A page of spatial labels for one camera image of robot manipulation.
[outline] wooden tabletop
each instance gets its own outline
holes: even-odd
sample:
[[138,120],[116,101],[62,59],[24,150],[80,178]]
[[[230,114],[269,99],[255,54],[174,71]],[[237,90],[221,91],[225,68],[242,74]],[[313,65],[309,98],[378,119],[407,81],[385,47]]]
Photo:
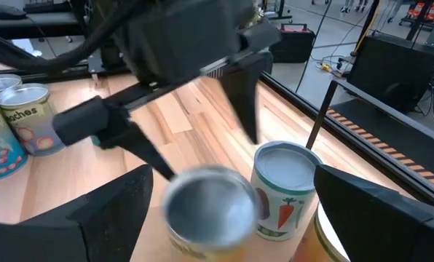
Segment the wooden tabletop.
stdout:
[[[132,76],[115,76],[95,82],[83,79],[51,84],[58,111],[95,95],[106,97],[136,83]],[[240,129],[218,82],[202,78],[132,112],[132,118],[169,161],[176,172],[199,164],[220,163],[251,176],[251,145]],[[259,85],[259,119],[262,143],[289,140],[306,144],[313,121],[263,84]],[[345,172],[409,195],[361,159],[335,137],[321,130],[313,151]],[[0,180],[0,222],[24,221],[92,191],[143,162],[120,148],[103,151],[90,139],[52,155],[30,158],[15,174]],[[151,207],[132,261],[172,261],[160,203],[167,182],[154,171]],[[286,262],[294,254],[316,203],[301,221],[300,232],[286,242],[251,240],[248,261]]]

